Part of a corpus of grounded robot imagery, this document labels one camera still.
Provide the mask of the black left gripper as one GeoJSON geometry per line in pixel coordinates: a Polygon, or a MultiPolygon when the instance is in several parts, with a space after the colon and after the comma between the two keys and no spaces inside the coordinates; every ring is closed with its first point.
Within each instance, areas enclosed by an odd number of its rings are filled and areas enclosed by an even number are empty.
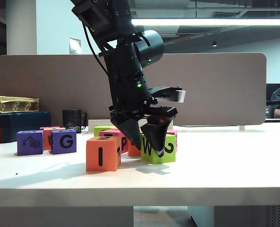
{"type": "Polygon", "coordinates": [[[138,121],[131,118],[148,117],[147,123],[141,126],[141,131],[151,144],[159,157],[162,157],[165,150],[165,138],[169,125],[178,111],[175,107],[159,106],[158,99],[168,98],[170,101],[177,101],[178,89],[176,87],[152,87],[148,88],[145,77],[135,79],[109,78],[110,93],[113,102],[110,114],[110,121],[115,125],[131,143],[141,149],[141,135],[138,121]]]}

